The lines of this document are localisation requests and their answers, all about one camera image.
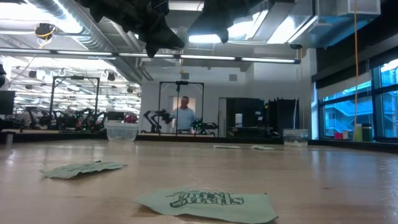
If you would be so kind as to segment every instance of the hanging cable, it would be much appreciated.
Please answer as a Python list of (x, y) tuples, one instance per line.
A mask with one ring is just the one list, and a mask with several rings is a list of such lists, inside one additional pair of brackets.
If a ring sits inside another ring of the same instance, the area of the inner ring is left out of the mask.
[[(304, 89), (303, 89), (303, 48), (300, 49), (300, 67), (301, 67), (301, 97), (304, 99)], [(303, 104), (303, 129), (305, 129), (305, 107)]]
[(358, 77), (359, 77), (359, 62), (358, 62), (358, 18), (357, 18), (357, 0), (354, 2), (354, 29), (355, 29), (355, 67), (356, 67), (356, 76), (355, 76), (355, 113), (354, 113), (354, 138), (356, 135), (356, 113), (358, 109)]
[[(40, 44), (39, 49), (43, 49), (44, 46), (45, 46), (46, 44), (49, 43), (49, 40), (51, 39), (52, 34), (55, 32), (55, 27), (49, 26), (49, 29), (50, 29), (50, 32), (45, 33), (45, 34), (41, 34), (40, 32), (38, 32), (38, 28), (35, 27), (35, 29), (34, 29), (35, 35), (36, 35), (38, 38), (44, 40), (44, 41)], [(15, 78), (13, 78), (13, 79), (12, 79), (11, 81), (9, 81), (7, 84), (11, 84), (13, 81), (17, 80), (17, 79), (29, 68), (29, 66), (30, 66), (30, 65), (32, 64), (32, 62), (35, 60), (36, 56), (37, 56), (37, 54), (35, 54), (35, 55), (32, 57), (32, 60), (30, 60), (30, 62), (26, 65), (26, 67), (23, 69), (23, 71), (21, 71), (20, 74), (18, 74)]]

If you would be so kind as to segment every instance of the metal frame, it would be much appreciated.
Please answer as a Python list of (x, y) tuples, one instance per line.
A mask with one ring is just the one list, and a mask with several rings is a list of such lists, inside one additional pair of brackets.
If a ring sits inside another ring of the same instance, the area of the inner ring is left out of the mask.
[(158, 106), (157, 106), (157, 110), (160, 111), (160, 102), (161, 102), (161, 96), (162, 96), (162, 85), (164, 83), (173, 83), (177, 85), (177, 120), (175, 123), (175, 135), (178, 135), (178, 99), (180, 98), (180, 85), (189, 85), (189, 84), (199, 84), (202, 86), (202, 91), (201, 91), (201, 119), (203, 120), (203, 107), (204, 107), (204, 99), (205, 99), (205, 84), (204, 83), (200, 83), (200, 82), (185, 82), (185, 81), (176, 81), (176, 82), (159, 82), (159, 100), (158, 100)]
[(97, 115), (97, 109), (98, 109), (98, 95), (100, 93), (100, 78), (98, 77), (60, 77), (60, 76), (54, 76), (52, 77), (52, 89), (51, 89), (51, 100), (50, 100), (50, 116), (52, 117), (52, 108), (53, 108), (53, 103), (54, 103), (54, 91), (55, 88), (58, 86), (58, 84), (55, 83), (55, 81), (58, 78), (62, 78), (62, 79), (67, 79), (70, 78), (71, 80), (75, 79), (75, 80), (84, 80), (84, 79), (89, 79), (89, 80), (97, 80), (97, 89), (96, 89), (96, 97), (95, 97), (95, 112), (94, 115)]

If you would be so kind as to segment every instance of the red object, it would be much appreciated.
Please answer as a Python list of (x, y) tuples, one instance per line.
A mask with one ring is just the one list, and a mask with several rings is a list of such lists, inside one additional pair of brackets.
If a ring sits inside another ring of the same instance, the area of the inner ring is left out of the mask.
[(129, 123), (129, 124), (136, 124), (137, 121), (138, 121), (138, 118), (134, 114), (127, 116), (126, 119), (124, 120), (125, 123)]
[(342, 140), (343, 139), (343, 133), (335, 133), (335, 139), (336, 140)]

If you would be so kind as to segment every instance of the man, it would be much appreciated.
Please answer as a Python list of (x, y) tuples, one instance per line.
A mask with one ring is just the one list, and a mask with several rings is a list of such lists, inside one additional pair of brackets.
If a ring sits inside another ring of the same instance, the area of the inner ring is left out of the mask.
[[(188, 107), (189, 104), (189, 97), (183, 96), (181, 99), (181, 106), (178, 109), (178, 131), (191, 131), (191, 123), (194, 122), (195, 112), (191, 108)], [(177, 109), (173, 110), (171, 114), (171, 118), (177, 117)]]

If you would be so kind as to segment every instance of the computer monitor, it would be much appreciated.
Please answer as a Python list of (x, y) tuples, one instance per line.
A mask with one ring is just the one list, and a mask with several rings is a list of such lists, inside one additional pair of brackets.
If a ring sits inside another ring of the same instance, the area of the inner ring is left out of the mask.
[(0, 91), (0, 115), (12, 115), (15, 91)]

